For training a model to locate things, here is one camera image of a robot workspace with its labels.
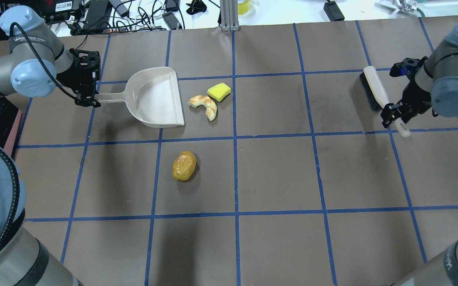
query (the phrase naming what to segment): brush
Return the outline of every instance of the brush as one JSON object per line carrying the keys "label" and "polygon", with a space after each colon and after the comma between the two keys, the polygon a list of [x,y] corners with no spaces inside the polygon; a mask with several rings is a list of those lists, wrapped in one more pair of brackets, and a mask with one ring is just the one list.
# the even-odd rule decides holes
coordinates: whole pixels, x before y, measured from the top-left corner
{"label": "brush", "polygon": [[[375,67],[365,67],[360,74],[360,81],[365,89],[365,94],[372,111],[379,112],[385,105],[390,103],[385,87],[381,83]],[[397,118],[393,123],[402,138],[411,136],[411,132],[402,119]]]}

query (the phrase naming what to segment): table surface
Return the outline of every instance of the table surface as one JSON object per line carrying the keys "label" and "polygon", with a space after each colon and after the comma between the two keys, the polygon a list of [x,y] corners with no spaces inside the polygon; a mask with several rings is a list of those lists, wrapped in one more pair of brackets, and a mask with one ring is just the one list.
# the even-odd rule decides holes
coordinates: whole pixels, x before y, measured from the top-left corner
{"label": "table surface", "polygon": [[[24,227],[87,286],[391,284],[458,239],[458,119],[418,116],[403,139],[380,125],[358,76],[374,65],[396,102],[407,80],[389,67],[429,56],[457,22],[89,36],[100,92],[172,67],[186,124],[151,129],[124,104],[78,107],[58,90],[9,96],[24,112]],[[232,93],[209,122],[187,101],[217,83]],[[184,150],[199,169],[178,182]]]}

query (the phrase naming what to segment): white dustpan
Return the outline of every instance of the white dustpan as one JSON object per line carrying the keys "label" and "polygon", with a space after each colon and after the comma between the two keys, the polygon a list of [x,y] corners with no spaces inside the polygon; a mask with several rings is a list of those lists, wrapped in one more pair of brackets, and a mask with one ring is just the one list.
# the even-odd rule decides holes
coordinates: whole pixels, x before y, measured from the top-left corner
{"label": "white dustpan", "polygon": [[130,113],[153,128],[185,125],[178,76],[170,67],[136,72],[121,93],[98,94],[100,103],[124,102]]}

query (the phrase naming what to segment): black cable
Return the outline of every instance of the black cable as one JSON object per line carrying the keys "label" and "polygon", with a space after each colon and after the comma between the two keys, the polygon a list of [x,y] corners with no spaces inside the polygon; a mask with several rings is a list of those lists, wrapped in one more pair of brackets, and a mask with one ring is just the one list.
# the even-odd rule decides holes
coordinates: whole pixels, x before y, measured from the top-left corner
{"label": "black cable", "polygon": [[183,23],[183,29],[186,29],[185,28],[185,20],[183,19],[183,13],[181,13],[181,9],[178,9],[178,11],[180,11],[181,22]]}
{"label": "black cable", "polygon": [[45,66],[45,64],[43,63],[43,60],[42,58],[40,58],[40,55],[37,53],[35,47],[33,47],[33,44],[31,44],[31,40],[29,40],[27,34],[26,34],[26,31],[24,31],[24,29],[19,25],[19,23],[17,22],[13,22],[11,25],[10,25],[10,38],[13,37],[13,28],[14,27],[17,27],[19,30],[20,30],[20,33],[22,33],[22,36],[24,36],[24,38],[26,39],[26,42],[27,44],[29,45],[29,48],[31,49],[31,51],[33,51],[33,54],[35,55],[35,57],[37,58],[38,62],[40,62],[40,65],[43,67],[45,73],[49,76],[49,78],[53,81],[53,83],[66,95],[68,95],[70,98],[72,99],[77,99],[76,96],[73,96],[71,95],[69,92],[67,92],[57,81],[56,79],[52,76],[52,74],[50,73],[49,69]]}
{"label": "black cable", "polygon": [[86,34],[86,36],[84,37],[84,40],[82,40],[82,42],[75,48],[76,50],[79,49],[83,44],[85,44],[85,43],[87,42],[87,37],[88,37],[88,36],[89,36],[89,35]]}
{"label": "black cable", "polygon": [[151,29],[151,25],[149,25],[149,15],[147,14],[146,10],[144,10],[144,8],[142,8],[141,6],[139,6],[139,7],[137,8],[137,11],[138,11],[138,13],[139,13],[141,19],[144,19],[143,14],[141,14],[141,12],[140,12],[141,10],[144,11],[144,16],[146,16],[146,18],[147,18],[147,21],[146,21],[146,22],[143,21],[142,23],[144,23],[149,29]]}
{"label": "black cable", "polygon": [[153,15],[155,14],[155,4],[158,2],[158,0],[155,0],[153,2],[153,6],[151,6],[151,23],[153,23],[153,27],[155,27],[155,19],[153,18]]}
{"label": "black cable", "polygon": [[218,8],[220,8],[220,6],[218,6],[215,2],[211,1],[211,0],[208,0],[209,2],[211,2],[213,5],[217,6]]}
{"label": "black cable", "polygon": [[118,29],[118,31],[120,30],[120,25],[118,23],[122,23],[123,25],[125,25],[125,23],[123,23],[121,20],[118,20],[116,21],[116,29]]}
{"label": "black cable", "polygon": [[3,226],[3,230],[0,235],[0,247],[2,241],[8,235],[8,230],[10,228],[11,223],[15,218],[15,214],[17,213],[17,207],[19,203],[19,196],[20,196],[20,185],[19,185],[19,177],[17,174],[17,168],[15,167],[12,159],[0,149],[0,158],[4,161],[5,165],[7,165],[8,170],[10,171],[10,178],[12,181],[12,201],[10,203],[10,210],[8,212],[7,220]]}
{"label": "black cable", "polygon": [[114,10],[117,10],[121,5],[123,4],[127,4],[127,3],[130,3],[130,5],[132,5],[131,2],[134,2],[135,0],[127,0],[125,2],[121,2],[120,4],[116,5],[116,7],[114,7]]}

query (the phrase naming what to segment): yellow sponge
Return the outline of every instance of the yellow sponge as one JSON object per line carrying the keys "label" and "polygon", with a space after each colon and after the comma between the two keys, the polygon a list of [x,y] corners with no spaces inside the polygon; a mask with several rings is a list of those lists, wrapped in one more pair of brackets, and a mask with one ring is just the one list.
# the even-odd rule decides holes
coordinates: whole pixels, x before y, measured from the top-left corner
{"label": "yellow sponge", "polygon": [[208,95],[218,102],[222,102],[222,100],[229,93],[231,93],[231,88],[227,86],[225,83],[219,83],[218,85],[215,85],[214,87],[210,87],[210,89],[208,89]]}

